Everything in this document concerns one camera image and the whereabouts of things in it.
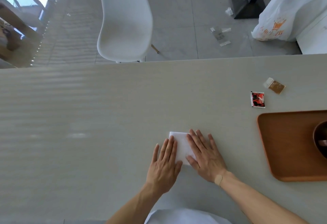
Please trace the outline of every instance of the tray rim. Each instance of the tray rim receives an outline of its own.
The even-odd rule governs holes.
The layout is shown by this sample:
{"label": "tray rim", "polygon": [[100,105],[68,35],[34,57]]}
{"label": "tray rim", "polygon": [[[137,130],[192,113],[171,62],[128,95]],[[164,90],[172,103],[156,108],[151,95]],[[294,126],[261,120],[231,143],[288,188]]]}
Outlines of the tray rim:
{"label": "tray rim", "polygon": [[264,149],[264,155],[266,157],[266,160],[267,160],[267,164],[268,164],[268,167],[269,167],[269,170],[270,170],[270,173],[272,174],[272,176],[274,178],[276,178],[277,180],[279,181],[282,181],[282,182],[313,182],[313,181],[327,181],[327,175],[325,176],[315,176],[315,177],[312,177],[312,176],[279,176],[279,175],[276,175],[272,169],[271,169],[271,166],[270,166],[270,163],[269,163],[269,159],[268,159],[268,156],[267,156],[267,151],[266,151],[266,148],[264,146],[264,141],[262,139],[262,134],[261,134],[261,130],[260,130],[260,127],[259,127],[259,119],[262,115],[269,115],[269,114],[287,114],[287,113],[303,113],[303,112],[327,112],[327,109],[323,109],[323,110],[304,110],[304,111],[284,111],[284,112],[268,112],[268,113],[262,113],[262,114],[259,114],[257,116],[257,127],[258,127],[258,130],[259,130],[259,135],[260,135],[260,140],[261,140],[261,143],[262,143],[262,146],[263,146],[263,149]]}

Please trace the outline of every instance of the gray tabletop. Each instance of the gray tabletop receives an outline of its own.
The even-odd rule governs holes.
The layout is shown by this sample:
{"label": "gray tabletop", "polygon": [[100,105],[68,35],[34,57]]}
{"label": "gray tabletop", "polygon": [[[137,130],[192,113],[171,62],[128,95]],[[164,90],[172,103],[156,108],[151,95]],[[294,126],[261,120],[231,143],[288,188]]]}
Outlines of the gray tabletop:
{"label": "gray tabletop", "polygon": [[[327,55],[297,55],[0,70],[0,216],[107,219],[143,185],[155,144],[194,128],[212,133],[241,180],[324,223],[327,183],[276,180],[256,117],[327,109],[326,68]],[[263,87],[268,77],[286,85],[281,95]],[[265,92],[265,109],[250,91]],[[155,205],[177,207],[247,223],[188,166]]]}

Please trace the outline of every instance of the chair backrest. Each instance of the chair backrest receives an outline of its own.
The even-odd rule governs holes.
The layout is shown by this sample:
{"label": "chair backrest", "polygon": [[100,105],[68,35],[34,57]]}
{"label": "chair backrest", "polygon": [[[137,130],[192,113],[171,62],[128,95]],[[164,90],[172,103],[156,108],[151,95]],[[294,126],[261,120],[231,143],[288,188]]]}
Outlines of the chair backrest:
{"label": "chair backrest", "polygon": [[103,19],[133,22],[153,27],[148,0],[102,0]]}

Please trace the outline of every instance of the hand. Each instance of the hand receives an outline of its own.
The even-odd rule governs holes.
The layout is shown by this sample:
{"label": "hand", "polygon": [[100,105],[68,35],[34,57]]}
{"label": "hand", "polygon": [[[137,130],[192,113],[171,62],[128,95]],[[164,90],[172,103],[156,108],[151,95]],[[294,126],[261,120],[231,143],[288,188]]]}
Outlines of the hand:
{"label": "hand", "polygon": [[176,160],[177,141],[174,136],[170,136],[169,140],[165,139],[159,158],[159,145],[154,148],[152,161],[149,171],[147,172],[146,185],[150,185],[154,193],[162,195],[168,192],[176,182],[177,176],[181,171],[183,162]]}
{"label": "hand", "polygon": [[195,133],[190,129],[190,134],[186,137],[197,161],[191,156],[187,156],[186,159],[200,176],[209,182],[214,182],[217,175],[224,175],[227,172],[226,163],[211,134],[208,134],[210,144],[200,130]]}

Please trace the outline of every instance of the bandage on wrist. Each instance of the bandage on wrist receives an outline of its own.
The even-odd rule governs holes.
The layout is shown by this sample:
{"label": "bandage on wrist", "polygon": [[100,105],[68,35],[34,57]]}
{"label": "bandage on wrist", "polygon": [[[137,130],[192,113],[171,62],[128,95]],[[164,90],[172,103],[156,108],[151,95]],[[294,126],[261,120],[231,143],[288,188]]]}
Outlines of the bandage on wrist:
{"label": "bandage on wrist", "polygon": [[217,175],[215,177],[215,184],[220,187],[220,183],[221,183],[222,180],[223,180],[223,176],[222,175]]}

